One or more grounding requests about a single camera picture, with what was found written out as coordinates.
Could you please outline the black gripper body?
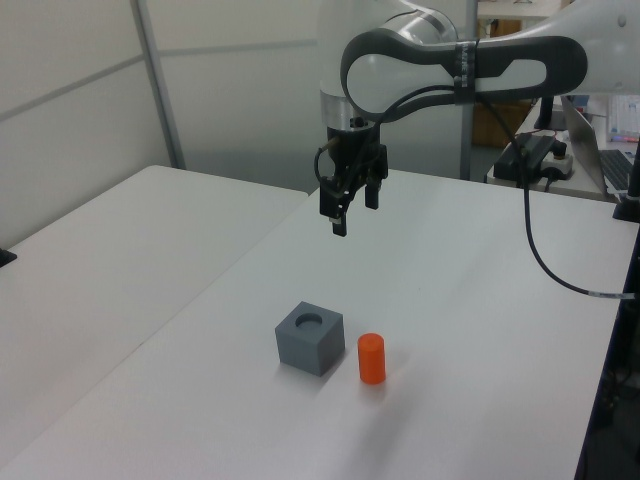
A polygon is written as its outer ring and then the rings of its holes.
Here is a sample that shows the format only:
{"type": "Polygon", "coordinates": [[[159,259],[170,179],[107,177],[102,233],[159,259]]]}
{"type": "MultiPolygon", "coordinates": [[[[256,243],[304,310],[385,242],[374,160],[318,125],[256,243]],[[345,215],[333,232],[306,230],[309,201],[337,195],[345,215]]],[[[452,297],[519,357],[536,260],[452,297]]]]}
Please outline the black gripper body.
{"type": "Polygon", "coordinates": [[[380,172],[380,129],[365,128],[357,131],[343,131],[327,128],[327,139],[338,141],[329,148],[329,156],[335,165],[334,177],[339,181],[347,178],[347,170],[356,163],[357,157],[365,146],[362,157],[362,170],[371,169],[380,172]]]}

